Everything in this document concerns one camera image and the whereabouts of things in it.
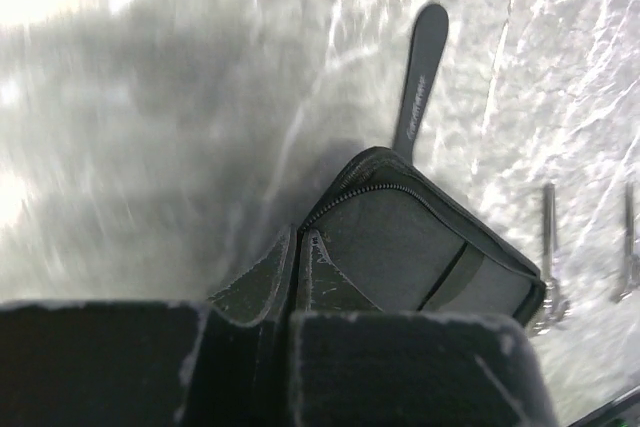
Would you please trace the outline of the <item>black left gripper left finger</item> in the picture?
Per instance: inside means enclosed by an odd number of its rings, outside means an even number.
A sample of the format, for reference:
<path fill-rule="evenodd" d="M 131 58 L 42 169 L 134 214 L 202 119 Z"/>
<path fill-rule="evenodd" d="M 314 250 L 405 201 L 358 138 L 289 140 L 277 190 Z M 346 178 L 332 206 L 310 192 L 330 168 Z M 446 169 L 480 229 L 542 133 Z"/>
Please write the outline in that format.
<path fill-rule="evenodd" d="M 297 235 L 207 301 L 1 308 L 5 426 L 273 426 Z"/>

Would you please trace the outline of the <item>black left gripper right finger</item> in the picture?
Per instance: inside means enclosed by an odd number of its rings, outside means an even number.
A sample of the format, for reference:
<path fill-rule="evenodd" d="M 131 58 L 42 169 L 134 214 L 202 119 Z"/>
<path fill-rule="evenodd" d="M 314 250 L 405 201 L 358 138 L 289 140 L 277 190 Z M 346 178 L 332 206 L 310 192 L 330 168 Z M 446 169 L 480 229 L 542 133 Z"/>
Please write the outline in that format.
<path fill-rule="evenodd" d="M 321 235 L 300 252 L 289 323 L 293 426 L 553 426 L 524 330 L 497 315 L 348 311 L 356 289 Z"/>

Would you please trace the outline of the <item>black zipper tool case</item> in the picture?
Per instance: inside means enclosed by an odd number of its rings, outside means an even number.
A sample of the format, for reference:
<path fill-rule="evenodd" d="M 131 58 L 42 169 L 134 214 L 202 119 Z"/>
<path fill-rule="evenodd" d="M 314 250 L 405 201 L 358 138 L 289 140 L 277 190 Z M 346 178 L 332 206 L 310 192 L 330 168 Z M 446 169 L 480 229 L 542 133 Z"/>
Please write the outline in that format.
<path fill-rule="evenodd" d="M 529 259 L 386 147 L 356 155 L 300 232 L 381 311 L 493 313 L 527 325 L 545 297 Z"/>

